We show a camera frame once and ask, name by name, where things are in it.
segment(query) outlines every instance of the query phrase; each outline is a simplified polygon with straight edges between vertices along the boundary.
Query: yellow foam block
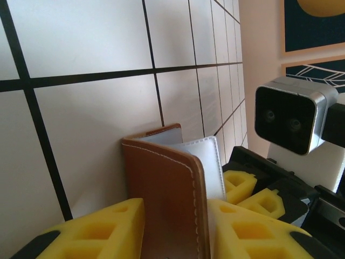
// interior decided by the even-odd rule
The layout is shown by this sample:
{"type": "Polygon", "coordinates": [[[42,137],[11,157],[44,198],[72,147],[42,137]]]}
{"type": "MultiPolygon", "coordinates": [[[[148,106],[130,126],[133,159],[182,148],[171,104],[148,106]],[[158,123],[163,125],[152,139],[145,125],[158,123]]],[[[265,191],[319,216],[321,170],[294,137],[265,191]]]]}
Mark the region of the yellow foam block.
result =
{"type": "Polygon", "coordinates": [[[221,200],[209,200],[216,224],[214,259],[312,258],[290,235],[303,229],[221,200]]]}
{"type": "Polygon", "coordinates": [[[257,179],[253,174],[241,171],[226,171],[224,173],[226,199],[231,204],[238,204],[250,197],[257,179]]]}
{"type": "Polygon", "coordinates": [[[266,188],[237,205],[253,212],[278,219],[285,214],[285,208],[282,198],[277,193],[278,190],[266,188]]]}
{"type": "Polygon", "coordinates": [[[38,259],[139,259],[144,203],[130,199],[48,229],[60,235],[38,259]]]}

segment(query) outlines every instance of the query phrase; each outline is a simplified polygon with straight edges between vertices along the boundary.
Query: white wall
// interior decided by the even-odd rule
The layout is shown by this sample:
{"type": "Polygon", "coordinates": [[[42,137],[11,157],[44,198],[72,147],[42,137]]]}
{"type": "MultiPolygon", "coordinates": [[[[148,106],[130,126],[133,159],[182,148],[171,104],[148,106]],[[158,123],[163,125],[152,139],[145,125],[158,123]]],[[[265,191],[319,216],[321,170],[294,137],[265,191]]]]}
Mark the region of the white wall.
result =
{"type": "Polygon", "coordinates": [[[145,2],[0,10],[0,258],[63,222],[60,206],[79,217],[126,199],[120,139],[161,117],[185,141],[216,134],[223,164],[247,145],[238,0],[145,2]]]}
{"type": "Polygon", "coordinates": [[[282,57],[280,38],[280,0],[240,0],[243,70],[247,109],[249,149],[267,155],[269,143],[254,131],[254,94],[256,88],[281,75],[281,64],[338,56],[344,47],[328,51],[282,57]]]}

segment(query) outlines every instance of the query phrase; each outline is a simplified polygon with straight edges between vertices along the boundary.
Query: black plastic mount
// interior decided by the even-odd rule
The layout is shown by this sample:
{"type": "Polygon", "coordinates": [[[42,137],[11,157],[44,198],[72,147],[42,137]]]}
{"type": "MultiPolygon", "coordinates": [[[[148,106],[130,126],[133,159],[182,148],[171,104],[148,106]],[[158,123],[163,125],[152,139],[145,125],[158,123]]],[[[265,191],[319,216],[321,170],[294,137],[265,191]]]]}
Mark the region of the black plastic mount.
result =
{"type": "Polygon", "coordinates": [[[334,104],[328,108],[323,140],[345,148],[345,105],[334,104]]]}
{"type": "MultiPolygon", "coordinates": [[[[326,202],[337,210],[345,212],[345,199],[331,192],[322,186],[309,186],[293,172],[288,172],[277,166],[272,159],[265,159],[262,156],[244,147],[234,147],[230,161],[223,166],[223,171],[236,170],[254,174],[257,184],[253,194],[264,188],[278,189],[284,207],[289,213],[280,220],[291,223],[293,217],[303,214],[302,208],[296,206],[300,200],[308,198],[311,203],[309,213],[304,220],[302,228],[313,235],[318,241],[328,249],[316,247],[318,242],[312,238],[307,238],[299,233],[291,236],[302,245],[314,258],[345,258],[345,231],[337,226],[336,222],[325,218],[323,213],[329,214],[326,210],[321,212],[320,204],[326,202]]],[[[339,219],[339,224],[345,226],[345,217],[339,219]]]]}
{"type": "Polygon", "coordinates": [[[60,231],[53,230],[39,235],[31,240],[26,246],[14,254],[10,259],[35,259],[37,258],[58,236],[60,231]]]}

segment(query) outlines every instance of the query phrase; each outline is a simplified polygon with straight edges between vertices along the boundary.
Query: picture frame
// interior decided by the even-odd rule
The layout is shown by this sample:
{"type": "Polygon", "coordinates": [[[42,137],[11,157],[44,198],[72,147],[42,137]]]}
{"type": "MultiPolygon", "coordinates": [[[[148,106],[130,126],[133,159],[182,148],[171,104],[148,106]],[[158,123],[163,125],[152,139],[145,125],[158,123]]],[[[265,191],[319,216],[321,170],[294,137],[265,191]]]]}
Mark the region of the picture frame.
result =
{"type": "Polygon", "coordinates": [[[306,13],[298,0],[280,0],[280,17],[284,57],[345,48],[345,11],[337,16],[315,17],[306,13]]]}
{"type": "Polygon", "coordinates": [[[282,64],[283,76],[324,83],[345,93],[345,55],[282,64]]]}

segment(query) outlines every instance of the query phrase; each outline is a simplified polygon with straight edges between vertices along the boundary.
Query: black grid line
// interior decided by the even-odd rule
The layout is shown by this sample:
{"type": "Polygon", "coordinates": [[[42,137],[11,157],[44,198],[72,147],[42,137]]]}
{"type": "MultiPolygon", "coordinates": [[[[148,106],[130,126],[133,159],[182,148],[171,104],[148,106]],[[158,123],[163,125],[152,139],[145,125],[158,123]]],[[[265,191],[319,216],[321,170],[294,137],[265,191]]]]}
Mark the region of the black grid line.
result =
{"type": "Polygon", "coordinates": [[[218,3],[216,0],[215,1],[228,15],[230,15],[238,24],[240,24],[240,22],[234,17],[234,15],[232,15],[231,13],[229,13],[229,11],[226,10],[225,7],[223,7],[220,3],[218,3]]]}
{"type": "Polygon", "coordinates": [[[244,140],[246,139],[247,133],[248,133],[248,132],[246,132],[246,134],[244,135],[244,138],[243,138],[243,140],[242,140],[241,146],[243,146],[243,143],[244,143],[244,140]]]}
{"type": "MultiPolygon", "coordinates": [[[[142,0],[142,8],[144,11],[144,17],[145,17],[145,25],[147,30],[147,38],[149,42],[149,48],[150,48],[150,55],[151,55],[151,62],[152,62],[152,68],[155,69],[155,59],[153,55],[153,47],[152,47],[152,41],[151,41],[151,33],[150,33],[150,27],[149,27],[149,19],[147,17],[147,11],[146,11],[146,4],[145,0],[142,0]]],[[[162,127],[164,127],[164,116],[163,116],[163,109],[162,109],[162,102],[161,102],[161,95],[160,95],[160,88],[158,86],[158,79],[157,79],[157,73],[154,72],[154,78],[155,78],[155,86],[156,86],[156,93],[157,93],[157,99],[158,99],[158,107],[160,110],[160,116],[161,116],[161,123],[162,127]]]]}
{"type": "Polygon", "coordinates": [[[243,118],[242,118],[242,109],[239,109],[240,110],[240,113],[241,113],[241,125],[243,125],[243,118]]]}
{"type": "MultiPolygon", "coordinates": [[[[225,32],[226,32],[226,42],[227,42],[227,55],[228,55],[228,59],[230,59],[230,54],[229,54],[229,41],[227,40],[227,24],[226,24],[226,14],[225,14],[225,32]]],[[[237,59],[237,49],[236,49],[236,34],[235,34],[235,51],[236,51],[236,59],[237,59]]],[[[231,83],[231,72],[230,72],[230,66],[229,66],[229,78],[230,78],[230,92],[231,92],[231,99],[232,99],[232,83],[231,83]]],[[[232,110],[233,113],[235,112],[235,110],[237,110],[238,107],[236,107],[234,109],[233,107],[233,101],[231,102],[232,105],[232,110]]],[[[234,137],[236,138],[236,132],[235,130],[233,131],[234,137]]]]}
{"type": "MultiPolygon", "coordinates": [[[[230,14],[220,3],[215,1],[225,12],[225,32],[227,33],[226,29],[226,14],[230,15],[238,24],[240,23],[235,17],[230,14]]],[[[29,71],[26,66],[26,62],[24,59],[24,55],[22,52],[22,48],[20,46],[20,42],[17,36],[17,32],[11,17],[11,13],[7,4],[6,0],[0,0],[0,18],[2,20],[3,26],[5,28],[5,34],[7,40],[10,45],[10,49],[13,55],[13,59],[16,64],[16,68],[19,74],[20,79],[14,80],[2,80],[0,81],[0,92],[7,92],[7,91],[17,91],[17,90],[24,90],[24,94],[29,106],[29,110],[32,116],[32,120],[34,122],[34,126],[38,135],[38,139],[40,141],[41,148],[43,150],[44,158],[49,169],[49,174],[53,182],[53,186],[59,201],[59,205],[61,207],[61,211],[63,213],[64,219],[69,220],[72,219],[72,213],[70,206],[68,204],[68,199],[64,190],[63,183],[60,178],[60,174],[58,171],[58,167],[54,158],[54,154],[52,152],[52,147],[48,138],[48,134],[44,125],[43,117],[37,102],[37,98],[35,95],[35,89],[41,87],[50,87],[50,86],[60,86],[66,84],[76,84],[76,83],[83,83],[89,81],[98,81],[98,80],[107,80],[107,79],[115,79],[115,78],[123,78],[123,77],[132,77],[132,76],[141,76],[141,75],[148,75],[153,74],[155,79],[155,87],[158,99],[158,106],[160,110],[160,117],[162,126],[164,126],[164,117],[162,111],[162,104],[160,98],[160,91],[158,87],[158,80],[157,74],[158,73],[166,73],[166,72],[174,72],[174,71],[182,71],[182,70],[196,70],[197,75],[197,84],[198,84],[198,93],[199,93],[199,102],[200,102],[200,109],[202,115],[202,125],[203,125],[203,133],[205,136],[204,130],[204,118],[202,114],[202,104],[201,104],[201,93],[199,87],[199,77],[198,77],[198,69],[206,68],[206,67],[216,67],[217,68],[217,79],[218,79],[218,92],[219,92],[219,101],[220,101],[220,114],[222,117],[223,122],[223,115],[222,115],[222,104],[220,100],[220,85],[219,85],[219,73],[218,67],[224,65],[238,65],[242,64],[242,62],[233,62],[233,63],[221,63],[217,64],[217,51],[216,51],[216,41],[215,41],[215,26],[213,22],[213,11],[212,11],[212,0],[210,0],[211,6],[211,18],[212,18],[212,29],[213,29],[213,41],[215,44],[215,55],[216,55],[216,63],[215,64],[205,64],[205,65],[197,65],[196,62],[196,51],[195,51],[195,41],[194,41],[194,34],[192,28],[192,20],[191,20],[191,10],[190,10],[190,0],[188,0],[189,6],[189,16],[190,16],[190,24],[191,24],[191,34],[192,34],[192,42],[193,42],[193,49],[194,49],[194,58],[195,58],[195,65],[191,66],[177,66],[177,67],[163,67],[163,68],[156,68],[154,62],[154,53],[153,53],[153,46],[151,42],[150,30],[149,30],[149,22],[146,10],[145,0],[142,0],[143,5],[143,12],[144,18],[146,23],[147,29],[147,36],[148,36],[148,43],[150,49],[150,56],[152,62],[152,69],[143,69],[143,70],[128,70],[128,71],[112,71],[112,72],[101,72],[101,73],[89,73],[89,74],[74,74],[74,75],[67,75],[67,76],[56,76],[56,77],[42,77],[42,78],[30,78],[29,71]]],[[[227,51],[228,51],[228,58],[229,58],[229,44],[227,42],[227,51]]],[[[227,121],[233,116],[234,112],[241,106],[242,102],[233,110],[230,116],[222,123],[221,127],[217,130],[215,135],[224,127],[227,121]]]]}
{"type": "MultiPolygon", "coordinates": [[[[188,10],[189,10],[190,30],[191,30],[191,33],[192,33],[194,62],[195,62],[195,65],[196,65],[196,52],[195,52],[195,42],[194,42],[194,34],[193,34],[193,23],[192,23],[192,14],[191,14],[191,10],[190,10],[190,1],[189,0],[188,0],[188,10]]],[[[196,71],[196,80],[197,80],[197,84],[198,84],[200,112],[201,112],[201,122],[202,122],[202,125],[203,125],[203,134],[204,134],[204,137],[205,137],[204,116],[203,116],[203,108],[202,108],[202,104],[201,104],[201,94],[200,94],[200,85],[199,85],[199,73],[198,73],[197,69],[195,69],[195,71],[196,71]]]]}
{"type": "MultiPolygon", "coordinates": [[[[230,55],[229,55],[229,41],[227,39],[227,26],[226,26],[226,12],[224,12],[224,19],[225,19],[225,35],[226,35],[226,46],[227,46],[227,58],[230,61],[230,55]]],[[[233,110],[233,101],[232,101],[232,87],[231,87],[231,75],[230,75],[230,66],[228,66],[229,68],[229,83],[230,83],[230,93],[231,93],[231,106],[232,106],[232,110],[233,110]]],[[[225,148],[225,136],[224,136],[224,131],[223,131],[223,138],[224,138],[224,152],[225,152],[225,156],[226,156],[226,148],[225,148]]]]}
{"type": "Polygon", "coordinates": [[[31,84],[29,71],[26,67],[26,62],[24,59],[22,48],[19,43],[18,35],[11,17],[7,1],[0,1],[0,18],[4,26],[5,34],[10,45],[10,50],[12,52],[12,56],[16,64],[19,78],[22,81],[22,90],[24,90],[26,101],[29,106],[36,133],[38,135],[38,140],[40,142],[43,155],[48,167],[48,171],[54,186],[54,190],[59,201],[61,212],[66,221],[73,219],[70,205],[68,204],[68,199],[49,142],[43,118],[38,106],[35,91],[33,88],[30,87],[31,84]]]}
{"type": "MultiPolygon", "coordinates": [[[[239,24],[239,21],[237,21],[235,19],[234,16],[232,16],[230,14],[230,16],[239,24]]],[[[234,36],[235,36],[235,51],[236,51],[236,61],[238,60],[238,55],[237,55],[237,41],[236,41],[236,25],[235,23],[233,23],[233,32],[234,32],[234,36]]],[[[238,79],[238,95],[239,95],[239,76],[238,76],[238,66],[236,66],[236,71],[237,71],[237,79],[238,79]]],[[[233,128],[235,129],[235,120],[233,120],[233,128]]]]}
{"type": "Polygon", "coordinates": [[[226,66],[240,64],[239,62],[221,63],[221,64],[205,64],[205,65],[191,65],[191,66],[173,66],[162,67],[157,69],[141,69],[141,70],[126,70],[91,74],[73,74],[68,76],[56,77],[41,77],[29,78],[29,85],[25,84],[22,79],[3,80],[0,81],[0,92],[8,92],[15,90],[23,90],[24,88],[41,88],[48,86],[59,86],[68,84],[77,84],[91,81],[101,81],[107,79],[142,76],[147,74],[159,74],[167,72],[175,72],[181,70],[202,69],[205,67],[226,66]]]}
{"type": "Polygon", "coordinates": [[[222,131],[222,134],[220,135],[220,137],[222,138],[222,141],[223,141],[223,151],[224,151],[224,156],[225,156],[225,159],[226,159],[226,150],[225,150],[225,136],[224,136],[224,131],[222,131]]]}
{"type": "MultiPolygon", "coordinates": [[[[210,5],[211,5],[211,19],[212,19],[212,29],[213,29],[213,42],[215,44],[215,55],[216,55],[216,63],[217,63],[217,48],[216,48],[216,35],[215,35],[215,23],[213,22],[213,8],[212,8],[212,0],[210,0],[210,5]]],[[[226,38],[226,46],[229,51],[229,46],[227,44],[227,38],[226,38]]],[[[218,81],[218,90],[219,90],[219,72],[218,72],[218,67],[217,67],[217,81],[218,81]]],[[[214,136],[220,131],[220,129],[223,128],[224,123],[223,123],[223,113],[222,113],[222,101],[220,99],[220,90],[219,90],[219,101],[220,101],[220,117],[222,119],[222,125],[220,128],[216,131],[214,136]]],[[[225,138],[224,138],[224,131],[223,131],[223,143],[225,144],[225,138]]]]}
{"type": "Polygon", "coordinates": [[[220,126],[220,128],[213,134],[213,136],[217,135],[217,133],[224,127],[224,125],[227,123],[227,121],[233,116],[235,111],[241,106],[241,104],[244,102],[245,99],[243,99],[240,104],[235,108],[235,110],[229,115],[229,117],[223,122],[223,124],[220,126]]]}
{"type": "MultiPolygon", "coordinates": [[[[240,83],[239,83],[239,73],[238,73],[238,65],[236,65],[236,67],[237,67],[237,78],[238,78],[238,95],[239,95],[239,97],[241,96],[241,90],[240,90],[240,83]]],[[[243,138],[243,132],[242,132],[242,110],[241,109],[239,109],[239,114],[240,114],[240,117],[241,117],[241,133],[242,133],[242,138],[243,138]]]]}

